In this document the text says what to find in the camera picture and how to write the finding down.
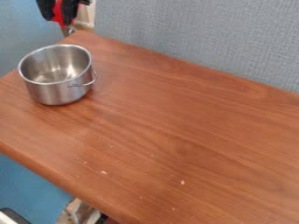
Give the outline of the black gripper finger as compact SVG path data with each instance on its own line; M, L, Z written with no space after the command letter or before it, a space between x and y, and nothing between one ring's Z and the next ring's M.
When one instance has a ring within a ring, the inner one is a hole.
M56 0L36 0L36 3L43 18L47 21L51 21L54 18L54 6L56 4Z
M71 25L79 14L80 5L91 5L91 0L62 0L63 23Z

